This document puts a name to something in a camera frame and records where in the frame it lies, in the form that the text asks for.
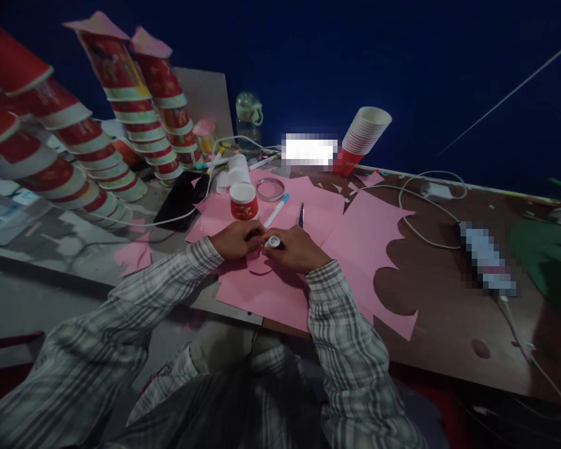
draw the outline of blue wall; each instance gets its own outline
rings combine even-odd
[[[561,195],[545,180],[561,179],[561,57],[436,156],[561,48],[561,2],[0,1],[0,25],[109,118],[81,45],[60,25],[98,9],[129,35],[141,24],[164,40],[174,65],[224,72],[231,106],[256,92],[267,145],[283,132],[342,137],[358,108],[374,105],[393,123],[367,165]]]

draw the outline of metal ring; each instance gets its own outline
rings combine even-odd
[[[282,193],[278,196],[262,195],[260,193],[260,188],[259,187],[260,187],[260,185],[265,184],[265,183],[278,184],[279,186],[282,187]],[[262,199],[262,200],[264,200],[268,203],[273,203],[274,201],[278,201],[279,199],[281,199],[285,195],[285,185],[283,184],[283,182],[281,180],[278,180],[277,178],[262,178],[256,183],[256,193],[260,197],[260,199]]]

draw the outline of plaid shirt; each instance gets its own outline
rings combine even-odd
[[[152,330],[222,259],[208,238],[116,287],[96,311],[65,321],[28,378],[0,401],[0,447],[100,445],[119,393],[148,358]],[[358,313],[336,261],[307,276],[309,327],[327,400],[284,345],[231,370],[197,373],[187,345],[105,447],[425,447],[405,414],[388,352]]]

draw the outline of plastic bottle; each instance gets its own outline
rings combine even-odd
[[[249,137],[254,142],[262,145],[262,132],[260,125],[264,120],[262,114],[262,104],[251,92],[241,92],[237,96],[235,104],[237,110],[237,134]],[[262,154],[262,149],[254,145],[249,140],[238,139],[239,152],[247,158],[259,158]]]

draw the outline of green paper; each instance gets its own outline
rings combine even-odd
[[[509,232],[514,257],[544,295],[561,312],[561,226],[518,221]]]

